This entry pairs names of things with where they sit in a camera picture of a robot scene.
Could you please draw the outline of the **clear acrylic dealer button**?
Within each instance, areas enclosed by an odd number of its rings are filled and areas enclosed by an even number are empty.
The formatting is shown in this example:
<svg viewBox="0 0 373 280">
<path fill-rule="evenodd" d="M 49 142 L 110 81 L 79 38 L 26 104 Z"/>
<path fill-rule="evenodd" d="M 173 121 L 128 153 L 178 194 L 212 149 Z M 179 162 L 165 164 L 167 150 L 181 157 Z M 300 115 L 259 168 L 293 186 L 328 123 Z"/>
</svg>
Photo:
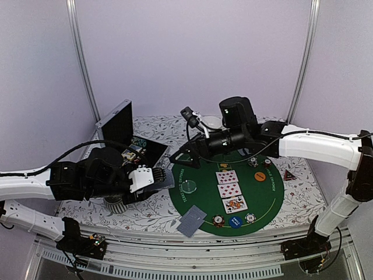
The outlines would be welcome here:
<svg viewBox="0 0 373 280">
<path fill-rule="evenodd" d="M 182 190 L 184 193 L 191 194 L 196 191 L 196 183 L 192 180 L 185 180 L 182 184 Z"/>
</svg>

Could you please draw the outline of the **blue playing card deck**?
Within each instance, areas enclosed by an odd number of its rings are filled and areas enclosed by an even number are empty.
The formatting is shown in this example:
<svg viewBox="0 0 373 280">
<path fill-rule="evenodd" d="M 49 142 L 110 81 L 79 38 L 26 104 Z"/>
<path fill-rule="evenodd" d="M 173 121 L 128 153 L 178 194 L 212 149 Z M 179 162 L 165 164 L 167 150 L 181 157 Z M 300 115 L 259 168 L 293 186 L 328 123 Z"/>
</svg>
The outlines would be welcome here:
<svg viewBox="0 0 373 280">
<path fill-rule="evenodd" d="M 174 175 L 171 169 L 165 169 L 165 179 L 162 182 L 155 184 L 157 190 L 169 189 L 175 187 Z"/>
</svg>

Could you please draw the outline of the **dealt blue playing card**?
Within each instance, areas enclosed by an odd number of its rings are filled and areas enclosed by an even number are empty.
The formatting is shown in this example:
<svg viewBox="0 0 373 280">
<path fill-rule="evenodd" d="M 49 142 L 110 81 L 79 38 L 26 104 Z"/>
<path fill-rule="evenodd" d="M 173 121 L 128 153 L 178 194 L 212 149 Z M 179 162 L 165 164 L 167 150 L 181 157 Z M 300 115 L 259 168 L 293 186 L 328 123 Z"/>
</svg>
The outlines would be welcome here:
<svg viewBox="0 0 373 280">
<path fill-rule="evenodd" d="M 184 222 L 188 218 L 204 219 L 207 213 L 203 212 L 196 205 L 191 206 L 187 212 L 181 217 L 180 222 Z"/>
</svg>

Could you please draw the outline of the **orange big blind button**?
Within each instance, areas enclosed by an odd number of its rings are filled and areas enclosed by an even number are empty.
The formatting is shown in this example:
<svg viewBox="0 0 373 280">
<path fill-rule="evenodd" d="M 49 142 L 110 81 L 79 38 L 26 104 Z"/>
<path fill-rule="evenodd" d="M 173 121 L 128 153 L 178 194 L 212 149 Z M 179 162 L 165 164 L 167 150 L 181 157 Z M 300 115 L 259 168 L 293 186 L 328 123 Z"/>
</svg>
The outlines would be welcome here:
<svg viewBox="0 0 373 280">
<path fill-rule="evenodd" d="M 258 182 L 263 182 L 263 181 L 265 181 L 266 180 L 266 174 L 265 173 L 263 173 L 263 172 L 256 172 L 255 174 L 254 174 L 254 179 L 256 180 L 256 181 L 258 181 Z"/>
</svg>

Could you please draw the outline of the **red chip stack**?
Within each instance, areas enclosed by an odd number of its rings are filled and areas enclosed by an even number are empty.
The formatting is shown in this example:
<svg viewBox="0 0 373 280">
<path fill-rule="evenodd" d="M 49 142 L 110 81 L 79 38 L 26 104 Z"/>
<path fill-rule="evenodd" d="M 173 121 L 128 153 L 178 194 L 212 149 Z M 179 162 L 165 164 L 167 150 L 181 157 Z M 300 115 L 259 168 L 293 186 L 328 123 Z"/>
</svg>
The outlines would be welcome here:
<svg viewBox="0 0 373 280">
<path fill-rule="evenodd" d="M 212 217 L 212 223 L 215 227 L 223 227 L 225 224 L 224 216 L 223 215 L 215 215 Z"/>
<path fill-rule="evenodd" d="M 264 159 L 262 162 L 264 168 L 269 168 L 272 165 L 272 161 L 268 158 Z"/>
</svg>

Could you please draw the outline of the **blue small blind button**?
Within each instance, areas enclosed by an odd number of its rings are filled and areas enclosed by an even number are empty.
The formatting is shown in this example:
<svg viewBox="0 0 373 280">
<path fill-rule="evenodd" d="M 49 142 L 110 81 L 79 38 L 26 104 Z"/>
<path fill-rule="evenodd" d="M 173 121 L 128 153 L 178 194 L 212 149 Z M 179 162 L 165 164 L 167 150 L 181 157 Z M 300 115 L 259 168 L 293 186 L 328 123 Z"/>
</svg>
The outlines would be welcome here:
<svg viewBox="0 0 373 280">
<path fill-rule="evenodd" d="M 243 225 L 243 221 L 239 216 L 232 216 L 228 220 L 228 224 L 230 225 L 230 227 L 236 229 L 236 228 L 240 228 Z"/>
</svg>

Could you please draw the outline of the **red black triangle button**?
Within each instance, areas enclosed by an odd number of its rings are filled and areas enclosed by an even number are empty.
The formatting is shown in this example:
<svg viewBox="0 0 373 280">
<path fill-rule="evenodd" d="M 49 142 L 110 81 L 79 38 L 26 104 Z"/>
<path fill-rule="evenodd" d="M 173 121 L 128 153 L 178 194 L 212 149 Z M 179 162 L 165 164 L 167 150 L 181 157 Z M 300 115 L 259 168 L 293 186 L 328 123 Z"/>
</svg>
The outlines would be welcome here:
<svg viewBox="0 0 373 280">
<path fill-rule="evenodd" d="M 289 172 L 288 170 L 285 171 L 285 174 L 284 174 L 284 181 L 290 181 L 290 180 L 296 180 L 296 176 L 293 175 L 291 172 Z"/>
</svg>

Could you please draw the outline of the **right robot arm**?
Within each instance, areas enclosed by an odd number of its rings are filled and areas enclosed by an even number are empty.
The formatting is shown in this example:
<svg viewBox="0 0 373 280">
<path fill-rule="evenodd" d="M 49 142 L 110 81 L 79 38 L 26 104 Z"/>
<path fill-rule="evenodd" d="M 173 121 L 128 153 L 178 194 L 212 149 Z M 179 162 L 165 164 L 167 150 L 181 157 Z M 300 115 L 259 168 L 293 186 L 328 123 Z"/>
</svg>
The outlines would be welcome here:
<svg viewBox="0 0 373 280">
<path fill-rule="evenodd" d="M 368 131 L 341 135 L 281 121 L 260 124 L 246 97 L 229 97 L 219 107 L 224 129 L 188 139 L 170 157 L 171 163 L 197 169 L 201 159 L 209 162 L 214 156 L 247 149 L 251 157 L 297 157 L 348 169 L 346 188 L 312 221 L 301 242 L 306 254 L 314 254 L 361 203 L 372 200 L 372 139 Z"/>
</svg>

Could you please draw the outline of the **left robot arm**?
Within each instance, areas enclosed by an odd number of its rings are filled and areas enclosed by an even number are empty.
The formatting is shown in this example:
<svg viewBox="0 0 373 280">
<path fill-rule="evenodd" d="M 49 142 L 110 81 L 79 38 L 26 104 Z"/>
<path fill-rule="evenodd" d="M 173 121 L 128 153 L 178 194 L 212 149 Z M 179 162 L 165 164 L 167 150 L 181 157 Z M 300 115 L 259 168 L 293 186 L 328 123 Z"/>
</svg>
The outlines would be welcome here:
<svg viewBox="0 0 373 280">
<path fill-rule="evenodd" d="M 120 151 L 110 146 L 93 148 L 79 162 L 57 159 L 40 169 L 1 173 L 1 223 L 64 241 L 74 253 L 82 253 L 87 242 L 77 221 L 43 214 L 18 200 L 83 201 L 119 195 L 131 204 L 150 197 L 153 192 L 145 188 L 164 181 L 165 176 L 161 168 L 125 164 Z"/>
</svg>

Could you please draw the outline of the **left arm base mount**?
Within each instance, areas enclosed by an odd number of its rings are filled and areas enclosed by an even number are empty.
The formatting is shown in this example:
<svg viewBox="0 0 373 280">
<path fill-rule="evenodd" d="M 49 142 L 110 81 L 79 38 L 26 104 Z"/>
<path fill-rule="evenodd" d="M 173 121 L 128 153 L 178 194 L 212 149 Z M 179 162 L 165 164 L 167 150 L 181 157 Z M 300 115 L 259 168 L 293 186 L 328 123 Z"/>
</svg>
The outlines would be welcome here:
<svg viewBox="0 0 373 280">
<path fill-rule="evenodd" d="M 89 237 L 64 237 L 57 242 L 56 248 L 76 256 L 103 260 L 107 242 L 105 236 L 94 233 Z"/>
</svg>

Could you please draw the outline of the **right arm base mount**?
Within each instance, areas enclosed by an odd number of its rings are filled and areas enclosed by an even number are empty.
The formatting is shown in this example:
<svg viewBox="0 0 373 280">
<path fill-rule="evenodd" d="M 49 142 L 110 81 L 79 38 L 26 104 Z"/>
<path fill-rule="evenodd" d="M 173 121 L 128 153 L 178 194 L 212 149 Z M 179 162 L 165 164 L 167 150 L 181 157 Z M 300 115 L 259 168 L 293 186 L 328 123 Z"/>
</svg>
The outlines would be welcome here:
<svg viewBox="0 0 373 280">
<path fill-rule="evenodd" d="M 280 244 L 280 250 L 285 260 L 311 256 L 330 250 L 331 248 L 329 238 L 317 233 L 310 233 L 306 237 L 288 240 Z"/>
</svg>

